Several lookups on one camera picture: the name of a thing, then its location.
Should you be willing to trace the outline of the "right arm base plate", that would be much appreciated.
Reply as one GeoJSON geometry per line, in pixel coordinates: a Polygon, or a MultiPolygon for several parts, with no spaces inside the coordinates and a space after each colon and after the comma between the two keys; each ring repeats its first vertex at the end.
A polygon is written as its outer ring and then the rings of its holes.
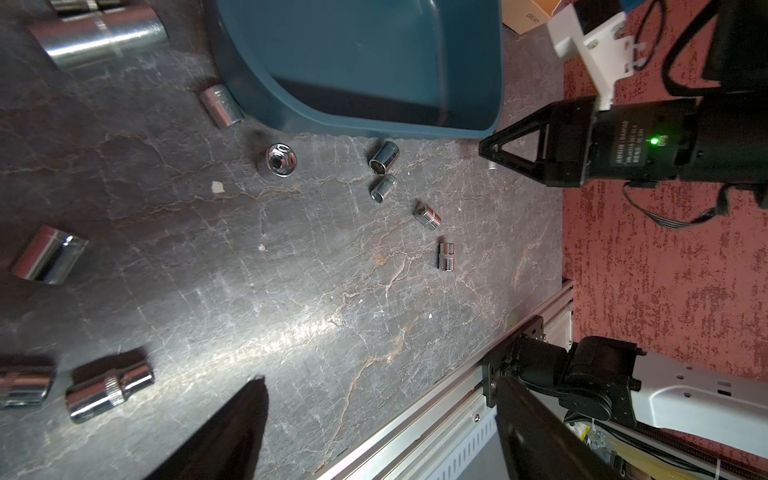
{"type": "Polygon", "coordinates": [[[544,319],[534,315],[525,322],[518,324],[503,340],[491,348],[481,360],[482,389],[488,408],[496,406],[497,382],[500,378],[508,377],[516,363],[516,350],[522,339],[544,338],[544,319]]]}

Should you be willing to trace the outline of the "dark chrome socket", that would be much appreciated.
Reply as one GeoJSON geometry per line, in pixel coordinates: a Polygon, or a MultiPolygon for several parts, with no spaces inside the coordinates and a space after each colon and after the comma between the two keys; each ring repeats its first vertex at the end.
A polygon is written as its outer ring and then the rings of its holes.
{"type": "Polygon", "coordinates": [[[455,244],[441,242],[438,252],[438,268],[441,271],[451,272],[455,269],[455,244]]]}

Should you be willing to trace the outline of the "chrome socket box front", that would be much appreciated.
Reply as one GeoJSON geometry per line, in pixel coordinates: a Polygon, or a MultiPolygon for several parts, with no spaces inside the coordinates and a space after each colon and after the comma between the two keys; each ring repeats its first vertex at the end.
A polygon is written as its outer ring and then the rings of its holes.
{"type": "Polygon", "coordinates": [[[400,154],[400,148],[392,141],[384,141],[373,156],[368,160],[368,166],[377,175],[388,173],[400,154]]]}

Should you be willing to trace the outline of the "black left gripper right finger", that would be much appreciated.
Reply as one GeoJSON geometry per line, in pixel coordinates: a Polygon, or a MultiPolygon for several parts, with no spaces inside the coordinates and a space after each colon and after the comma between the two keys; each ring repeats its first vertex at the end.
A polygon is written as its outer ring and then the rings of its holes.
{"type": "Polygon", "coordinates": [[[618,473],[515,379],[496,382],[496,423],[512,479],[616,479],[618,473]]]}

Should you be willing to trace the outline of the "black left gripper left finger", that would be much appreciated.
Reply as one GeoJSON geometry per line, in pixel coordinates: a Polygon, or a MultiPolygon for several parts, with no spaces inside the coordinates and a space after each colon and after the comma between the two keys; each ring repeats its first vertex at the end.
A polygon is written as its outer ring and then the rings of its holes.
{"type": "Polygon", "coordinates": [[[253,479],[268,420],[265,379],[249,380],[150,479],[253,479]]]}

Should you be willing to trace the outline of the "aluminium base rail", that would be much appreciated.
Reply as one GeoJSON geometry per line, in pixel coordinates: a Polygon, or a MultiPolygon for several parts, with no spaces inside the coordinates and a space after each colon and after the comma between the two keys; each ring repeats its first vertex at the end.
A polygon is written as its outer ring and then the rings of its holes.
{"type": "Polygon", "coordinates": [[[565,347],[572,339],[574,282],[544,301],[412,403],[346,450],[315,479],[457,479],[497,432],[486,405],[483,357],[505,340],[528,335],[565,347]]]}

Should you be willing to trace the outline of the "blue white marker pen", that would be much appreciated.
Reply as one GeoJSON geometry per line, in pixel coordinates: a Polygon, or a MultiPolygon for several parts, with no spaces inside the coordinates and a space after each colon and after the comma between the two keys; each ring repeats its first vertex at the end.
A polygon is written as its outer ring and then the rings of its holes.
{"type": "Polygon", "coordinates": [[[2,365],[1,409],[41,406],[56,376],[53,365],[2,365]]]}

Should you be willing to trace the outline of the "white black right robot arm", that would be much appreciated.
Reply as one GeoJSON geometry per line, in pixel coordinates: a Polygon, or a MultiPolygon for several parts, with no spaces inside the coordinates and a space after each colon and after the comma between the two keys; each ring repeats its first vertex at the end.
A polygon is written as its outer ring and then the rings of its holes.
{"type": "MultiPolygon", "coordinates": [[[[711,1],[664,58],[665,101],[618,106],[617,81],[642,69],[634,39],[620,35],[621,1],[579,1],[547,25],[561,58],[579,56],[592,97],[554,102],[483,139],[480,155],[548,187],[594,179],[624,191],[663,181],[715,183],[704,224],[729,211],[734,189],[767,205],[767,5],[711,1]]],[[[555,398],[570,421],[670,429],[758,456],[767,453],[767,387],[698,371],[599,336],[562,348],[513,334],[482,359],[482,389],[506,468],[517,479],[611,479],[615,472],[548,416],[555,398]]]]}

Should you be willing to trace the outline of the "small chrome socket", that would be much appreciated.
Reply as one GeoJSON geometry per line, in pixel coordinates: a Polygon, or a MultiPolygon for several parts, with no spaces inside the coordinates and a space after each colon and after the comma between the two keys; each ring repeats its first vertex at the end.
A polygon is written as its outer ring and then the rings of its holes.
{"type": "Polygon", "coordinates": [[[370,191],[371,198],[378,204],[383,203],[396,188],[397,178],[392,174],[382,175],[370,191]]]}
{"type": "Polygon", "coordinates": [[[216,126],[221,130],[229,129],[244,120],[240,106],[223,84],[208,87],[200,93],[199,98],[216,126]]]}

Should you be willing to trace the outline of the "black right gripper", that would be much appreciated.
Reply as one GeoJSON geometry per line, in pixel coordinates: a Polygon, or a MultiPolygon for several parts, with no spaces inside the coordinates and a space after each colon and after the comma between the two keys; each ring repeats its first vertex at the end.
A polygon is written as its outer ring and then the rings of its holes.
{"type": "Polygon", "coordinates": [[[547,105],[480,141],[478,154],[538,183],[580,188],[593,179],[659,182],[693,138],[696,101],[597,109],[586,97],[547,105]]]}

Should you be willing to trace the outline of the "teal plastic storage box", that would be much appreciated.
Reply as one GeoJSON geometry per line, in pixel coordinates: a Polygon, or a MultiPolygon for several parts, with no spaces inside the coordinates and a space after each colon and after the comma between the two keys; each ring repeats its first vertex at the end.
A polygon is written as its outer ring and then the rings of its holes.
{"type": "Polygon", "coordinates": [[[225,86],[286,133],[482,138],[503,103],[496,1],[208,1],[225,86]]]}

